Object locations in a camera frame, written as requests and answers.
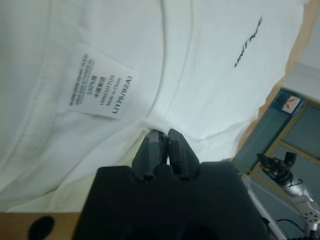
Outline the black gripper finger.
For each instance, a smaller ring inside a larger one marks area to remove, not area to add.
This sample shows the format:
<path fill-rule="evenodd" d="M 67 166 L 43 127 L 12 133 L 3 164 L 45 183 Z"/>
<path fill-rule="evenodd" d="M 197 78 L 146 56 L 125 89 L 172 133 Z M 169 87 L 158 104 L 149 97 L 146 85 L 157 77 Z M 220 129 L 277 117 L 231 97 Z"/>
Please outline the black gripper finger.
<path fill-rule="evenodd" d="M 192 181 L 199 173 L 200 161 L 185 137 L 175 129 L 168 132 L 169 164 L 181 181 Z"/>
<path fill-rule="evenodd" d="M 132 171 L 137 182 L 150 182 L 157 167 L 167 162 L 167 137 L 158 130 L 150 131 L 143 139 L 133 161 Z"/>

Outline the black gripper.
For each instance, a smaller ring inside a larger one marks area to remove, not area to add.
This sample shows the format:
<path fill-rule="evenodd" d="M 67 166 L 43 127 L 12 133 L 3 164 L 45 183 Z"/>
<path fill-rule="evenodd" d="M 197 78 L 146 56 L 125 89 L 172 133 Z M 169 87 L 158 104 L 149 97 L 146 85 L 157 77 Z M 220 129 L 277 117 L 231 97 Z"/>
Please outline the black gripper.
<path fill-rule="evenodd" d="M 257 154 L 257 160 L 262 171 L 276 184 L 288 184 L 292 180 L 292 173 L 282 160 L 261 153 Z"/>

